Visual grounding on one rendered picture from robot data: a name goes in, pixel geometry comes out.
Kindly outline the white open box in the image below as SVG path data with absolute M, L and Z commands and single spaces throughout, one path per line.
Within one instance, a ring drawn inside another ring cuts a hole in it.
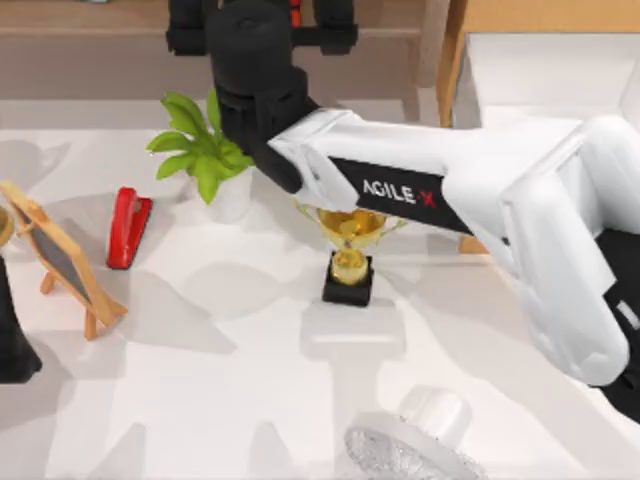
M 619 114 L 640 130 L 640 33 L 473 33 L 454 124 Z

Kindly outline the wooden framed blackboard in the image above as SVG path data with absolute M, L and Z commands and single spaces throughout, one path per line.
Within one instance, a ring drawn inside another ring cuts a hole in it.
M 40 292 L 47 295 L 60 284 L 84 307 L 86 340 L 98 336 L 99 325 L 110 328 L 128 313 L 100 285 L 83 249 L 40 204 L 8 181 L 0 183 L 0 194 L 13 211 L 15 234 L 28 242 L 46 270 Z

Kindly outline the wooden open shelf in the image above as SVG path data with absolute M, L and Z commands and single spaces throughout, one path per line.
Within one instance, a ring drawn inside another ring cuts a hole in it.
M 299 48 L 314 99 L 390 121 L 438 122 L 427 0 L 356 0 L 360 38 L 346 56 Z M 0 99 L 148 100 L 205 96 L 205 57 L 166 45 L 167 0 L 0 0 Z

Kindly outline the green plant in white pot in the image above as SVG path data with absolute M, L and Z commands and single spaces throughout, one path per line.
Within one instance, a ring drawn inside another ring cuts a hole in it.
M 249 210 L 255 164 L 249 154 L 222 131 L 217 91 L 212 88 L 203 106 L 169 91 L 160 99 L 169 129 L 147 143 L 150 154 L 164 154 L 155 178 L 179 173 L 188 177 L 188 194 L 199 199 L 207 215 L 220 223 L 240 220 Z

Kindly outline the gold trophy with black base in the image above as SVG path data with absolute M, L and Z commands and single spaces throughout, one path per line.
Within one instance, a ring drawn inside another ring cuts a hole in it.
M 322 300 L 328 303 L 366 307 L 370 303 L 374 277 L 373 257 L 365 253 L 371 245 L 409 221 L 366 209 L 333 212 L 294 202 L 305 218 L 317 224 L 333 250 L 327 267 Z

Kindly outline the red stapler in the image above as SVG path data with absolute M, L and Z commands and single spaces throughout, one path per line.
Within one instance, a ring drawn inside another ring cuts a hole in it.
M 134 260 L 153 208 L 153 200 L 133 187 L 121 187 L 114 201 L 106 265 L 128 270 Z

